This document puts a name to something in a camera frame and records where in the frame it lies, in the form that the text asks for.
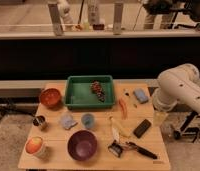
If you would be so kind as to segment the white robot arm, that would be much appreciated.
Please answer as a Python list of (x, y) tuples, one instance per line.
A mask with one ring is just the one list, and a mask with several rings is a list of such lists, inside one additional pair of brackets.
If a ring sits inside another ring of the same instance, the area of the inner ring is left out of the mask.
[(158, 88), (152, 94), (153, 106), (168, 112), (180, 101), (200, 114), (199, 79), (198, 68), (189, 63), (161, 72), (157, 78)]

